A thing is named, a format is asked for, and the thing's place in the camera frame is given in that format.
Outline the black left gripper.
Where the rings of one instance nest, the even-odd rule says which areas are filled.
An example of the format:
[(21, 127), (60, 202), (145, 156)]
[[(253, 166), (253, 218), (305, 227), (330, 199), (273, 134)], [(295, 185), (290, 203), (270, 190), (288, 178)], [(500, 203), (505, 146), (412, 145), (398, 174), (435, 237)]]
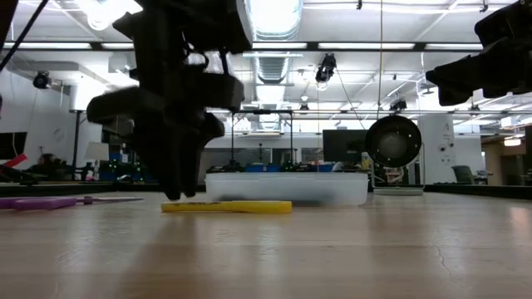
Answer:
[(159, 56), (137, 55), (129, 74), (138, 84), (94, 97), (87, 119), (100, 125), (118, 117), (133, 120), (132, 147), (167, 199), (180, 199), (167, 128), (183, 132), (181, 185), (185, 196), (195, 196), (202, 135), (211, 140), (225, 134), (224, 124), (207, 109), (236, 111), (244, 99), (244, 84), (223, 69), (229, 64), (218, 53), (179, 56), (172, 68)]

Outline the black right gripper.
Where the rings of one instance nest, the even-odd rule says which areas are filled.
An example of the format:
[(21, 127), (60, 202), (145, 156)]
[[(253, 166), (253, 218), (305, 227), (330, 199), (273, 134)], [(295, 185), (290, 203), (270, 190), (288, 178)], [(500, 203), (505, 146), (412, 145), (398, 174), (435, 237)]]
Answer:
[(426, 79), (438, 86), (441, 106), (463, 104), (476, 91), (486, 98), (531, 92), (531, 1), (519, 0), (475, 24), (481, 54), (437, 66)]

